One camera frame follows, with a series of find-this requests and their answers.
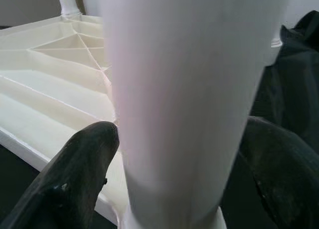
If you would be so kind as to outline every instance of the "floor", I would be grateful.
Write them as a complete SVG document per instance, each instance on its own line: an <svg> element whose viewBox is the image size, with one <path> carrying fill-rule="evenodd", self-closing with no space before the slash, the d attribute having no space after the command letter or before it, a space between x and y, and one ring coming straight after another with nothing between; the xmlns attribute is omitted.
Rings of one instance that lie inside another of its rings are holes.
<svg viewBox="0 0 319 229"><path fill-rule="evenodd" d="M38 171L0 145L0 222L12 210ZM239 157L221 202L228 229L277 229L264 212L253 177ZM94 214L91 229L115 229L111 222Z"/></svg>

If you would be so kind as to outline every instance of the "white column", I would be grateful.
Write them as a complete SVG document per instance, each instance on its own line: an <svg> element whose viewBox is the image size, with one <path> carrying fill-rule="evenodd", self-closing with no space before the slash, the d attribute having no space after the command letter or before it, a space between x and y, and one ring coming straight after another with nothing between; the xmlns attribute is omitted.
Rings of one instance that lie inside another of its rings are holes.
<svg viewBox="0 0 319 229"><path fill-rule="evenodd" d="M75 0L60 0L60 3L62 16L81 14Z"/></svg>
<svg viewBox="0 0 319 229"><path fill-rule="evenodd" d="M104 2L123 228L221 228L213 219L286 0Z"/></svg>

